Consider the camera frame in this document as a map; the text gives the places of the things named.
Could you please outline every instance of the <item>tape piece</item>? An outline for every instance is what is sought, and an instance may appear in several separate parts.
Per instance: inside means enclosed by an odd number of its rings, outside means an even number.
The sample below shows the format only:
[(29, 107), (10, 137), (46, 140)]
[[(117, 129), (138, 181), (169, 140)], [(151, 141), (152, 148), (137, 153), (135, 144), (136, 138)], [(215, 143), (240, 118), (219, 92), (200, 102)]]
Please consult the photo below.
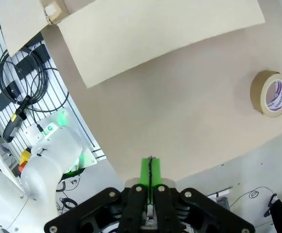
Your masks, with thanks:
[[(267, 102), (266, 96), (270, 86), (274, 86), (273, 96)], [(250, 98), (253, 108), (263, 115), (278, 117), (282, 114), (282, 74), (276, 71), (259, 72), (252, 81)]]

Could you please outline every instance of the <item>bolt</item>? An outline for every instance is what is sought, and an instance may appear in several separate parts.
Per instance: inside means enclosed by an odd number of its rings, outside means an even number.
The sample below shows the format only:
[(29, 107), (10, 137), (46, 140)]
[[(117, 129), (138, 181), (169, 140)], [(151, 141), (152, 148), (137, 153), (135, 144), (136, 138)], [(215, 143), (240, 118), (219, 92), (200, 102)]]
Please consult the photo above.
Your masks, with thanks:
[(112, 197), (112, 198), (113, 198), (113, 197), (116, 195), (116, 193), (114, 193), (114, 192), (110, 192), (110, 193), (109, 193), (109, 195), (110, 195), (110, 197)]
[(50, 233), (57, 233), (58, 228), (56, 226), (52, 226), (49, 228)]
[(187, 198), (191, 197), (191, 192), (185, 192), (185, 197)]
[(159, 186), (159, 187), (158, 187), (158, 191), (159, 191), (159, 192), (163, 192), (164, 190), (165, 190), (165, 187), (163, 187), (163, 186)]

